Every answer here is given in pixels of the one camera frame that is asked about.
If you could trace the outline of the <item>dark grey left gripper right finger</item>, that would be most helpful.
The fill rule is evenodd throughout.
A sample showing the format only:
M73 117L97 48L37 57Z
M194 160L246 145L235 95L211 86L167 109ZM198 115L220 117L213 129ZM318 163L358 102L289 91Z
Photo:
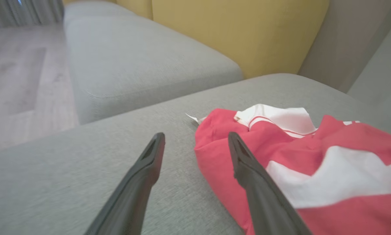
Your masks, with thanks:
M310 235L294 207L236 132L228 135L234 177L245 189L257 235Z

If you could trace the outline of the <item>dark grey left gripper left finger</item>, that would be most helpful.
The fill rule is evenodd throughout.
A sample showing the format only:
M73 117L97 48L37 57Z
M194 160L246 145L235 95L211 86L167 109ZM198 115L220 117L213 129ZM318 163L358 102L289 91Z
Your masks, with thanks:
M152 187L157 182L165 147L156 133L86 231L87 235L140 235Z

